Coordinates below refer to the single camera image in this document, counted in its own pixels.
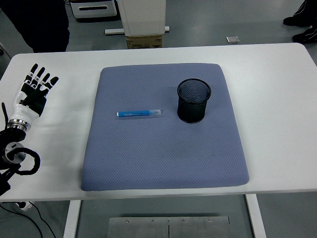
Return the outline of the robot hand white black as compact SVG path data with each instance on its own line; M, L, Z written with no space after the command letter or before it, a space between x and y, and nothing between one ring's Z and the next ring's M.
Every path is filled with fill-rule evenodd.
M45 68L34 64L20 85L13 100L14 113L11 120L23 120L31 123L39 118L47 102L49 91L58 82L57 76L45 73Z

